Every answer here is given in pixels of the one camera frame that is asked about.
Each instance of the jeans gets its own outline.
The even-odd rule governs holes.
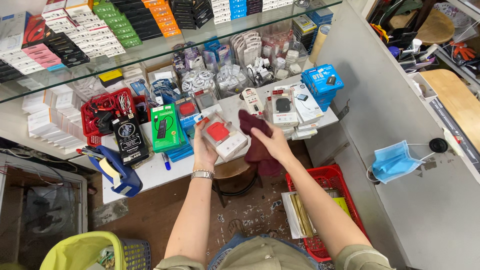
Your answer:
[[[270,237],[268,234],[261,234],[259,235],[260,237]],[[216,270],[217,267],[220,265],[220,263],[223,261],[223,259],[225,258],[225,256],[236,246],[240,245],[241,243],[243,242],[246,242],[250,239],[254,239],[256,236],[250,236],[250,237],[243,237],[243,235],[241,233],[236,233],[233,235],[232,239],[226,243],[225,245],[223,245],[223,247],[217,252],[217,254],[215,255],[215,257],[212,259],[212,261],[208,264],[208,267],[207,267],[207,270]],[[300,251],[300,253],[302,253],[303,255],[305,255],[313,264],[313,266],[317,269],[317,270],[323,270],[321,264],[319,264],[314,258],[312,258],[312,256],[310,256],[310,254],[308,254],[305,250],[299,248],[297,245],[294,245],[290,242],[287,242],[285,240],[282,240],[282,239],[279,239],[279,238],[274,238],[275,240],[278,240],[298,251]]]

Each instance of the blue face mask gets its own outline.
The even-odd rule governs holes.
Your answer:
[[[413,172],[422,163],[425,162],[410,156],[407,141],[403,140],[375,151],[372,172],[375,178],[386,184],[388,181]]]

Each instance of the red cloth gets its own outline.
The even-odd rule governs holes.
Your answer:
[[[265,176],[278,176],[282,170],[282,165],[274,159],[263,143],[257,137],[250,135],[253,127],[260,129],[267,137],[271,138],[273,133],[267,123],[250,115],[246,110],[239,111],[240,129],[246,135],[252,137],[252,144],[245,155],[245,162],[255,164],[258,167],[258,174]]]

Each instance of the tape dispenser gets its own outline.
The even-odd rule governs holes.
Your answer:
[[[105,146],[97,146],[97,150],[105,156],[98,161],[94,157],[88,157],[90,162],[113,184],[113,192],[127,197],[133,197],[142,190],[143,184],[137,173],[130,166],[121,162],[120,154]]]

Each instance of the wristwatch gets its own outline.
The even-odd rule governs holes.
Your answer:
[[[202,178],[209,178],[210,180],[213,181],[213,176],[214,176],[214,172],[213,171],[209,171],[209,170],[194,170],[192,171],[192,178],[195,178],[195,177],[202,177]]]

